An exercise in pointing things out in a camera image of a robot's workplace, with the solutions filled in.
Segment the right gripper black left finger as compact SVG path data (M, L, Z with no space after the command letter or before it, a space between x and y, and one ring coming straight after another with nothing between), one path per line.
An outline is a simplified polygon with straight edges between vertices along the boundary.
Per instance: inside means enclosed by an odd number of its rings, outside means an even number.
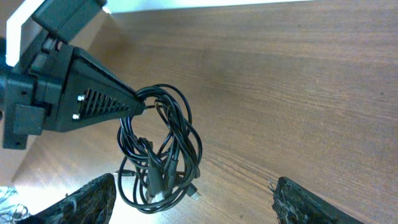
M105 173L20 224L108 224L116 201L114 175Z

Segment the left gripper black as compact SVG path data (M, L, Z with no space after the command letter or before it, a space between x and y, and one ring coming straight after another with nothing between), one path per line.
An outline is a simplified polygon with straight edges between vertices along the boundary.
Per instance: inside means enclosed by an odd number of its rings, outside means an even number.
M26 149L27 138L60 133L145 110L137 93L87 51L70 45L29 47L1 72L2 146Z

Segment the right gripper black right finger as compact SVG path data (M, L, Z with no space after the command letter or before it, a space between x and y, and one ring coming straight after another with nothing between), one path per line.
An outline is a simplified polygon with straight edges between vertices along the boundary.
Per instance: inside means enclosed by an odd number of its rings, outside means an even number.
M279 223L362 224L288 177L279 177L277 185L270 185L269 189Z

